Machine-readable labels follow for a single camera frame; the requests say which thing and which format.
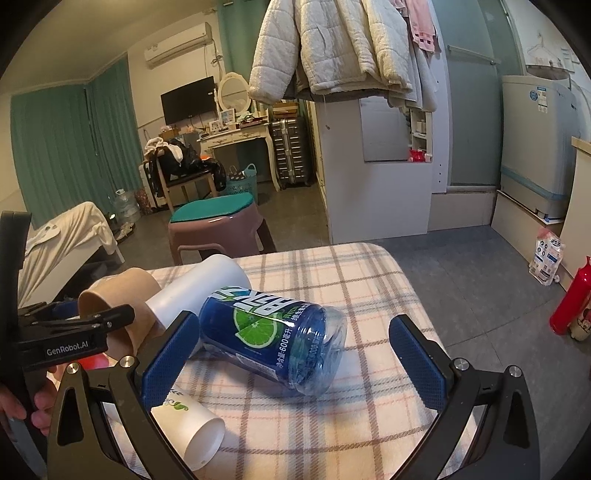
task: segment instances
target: flat screen tv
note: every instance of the flat screen tv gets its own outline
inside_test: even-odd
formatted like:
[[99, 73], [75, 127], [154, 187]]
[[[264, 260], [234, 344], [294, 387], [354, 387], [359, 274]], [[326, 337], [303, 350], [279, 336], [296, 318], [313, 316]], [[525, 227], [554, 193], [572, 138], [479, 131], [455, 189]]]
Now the flat screen tv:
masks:
[[160, 95], [166, 124], [171, 125], [201, 113], [214, 112], [214, 88], [213, 77], [207, 77]]

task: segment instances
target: plastic water bottle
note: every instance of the plastic water bottle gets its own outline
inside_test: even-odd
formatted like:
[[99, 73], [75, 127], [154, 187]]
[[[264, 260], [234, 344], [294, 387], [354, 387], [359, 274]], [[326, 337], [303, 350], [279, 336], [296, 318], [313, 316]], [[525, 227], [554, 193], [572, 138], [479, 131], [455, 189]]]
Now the plastic water bottle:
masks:
[[207, 298], [199, 315], [204, 347], [304, 395], [322, 395], [343, 354], [347, 323], [333, 307], [242, 287]]

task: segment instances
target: air conditioner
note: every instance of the air conditioner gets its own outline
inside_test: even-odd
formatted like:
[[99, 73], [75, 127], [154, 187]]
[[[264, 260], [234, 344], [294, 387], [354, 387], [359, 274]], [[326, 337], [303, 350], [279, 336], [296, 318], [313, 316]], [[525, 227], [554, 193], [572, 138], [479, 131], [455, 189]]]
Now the air conditioner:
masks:
[[148, 65], [154, 67], [211, 41], [212, 28], [205, 22], [146, 48], [144, 57]]

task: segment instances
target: stool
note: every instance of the stool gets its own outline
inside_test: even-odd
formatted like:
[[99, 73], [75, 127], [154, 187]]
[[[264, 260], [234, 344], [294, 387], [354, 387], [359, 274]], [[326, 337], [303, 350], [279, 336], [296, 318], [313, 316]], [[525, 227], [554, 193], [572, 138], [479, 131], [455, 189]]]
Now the stool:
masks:
[[[263, 251], [259, 252], [256, 234]], [[168, 224], [170, 254], [182, 265], [181, 251], [215, 249], [231, 258], [276, 252], [275, 243], [250, 193], [183, 205]]]

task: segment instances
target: picture frame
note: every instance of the picture frame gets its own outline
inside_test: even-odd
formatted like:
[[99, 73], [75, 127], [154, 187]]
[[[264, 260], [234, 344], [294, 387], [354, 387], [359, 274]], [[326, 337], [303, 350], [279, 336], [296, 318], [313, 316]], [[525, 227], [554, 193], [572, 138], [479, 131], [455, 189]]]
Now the picture frame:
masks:
[[228, 124], [236, 123], [236, 109], [230, 108], [230, 110], [224, 110], [221, 114], [222, 125], [225, 127]]
[[214, 120], [209, 122], [209, 132], [211, 135], [218, 133], [223, 128], [221, 120]]

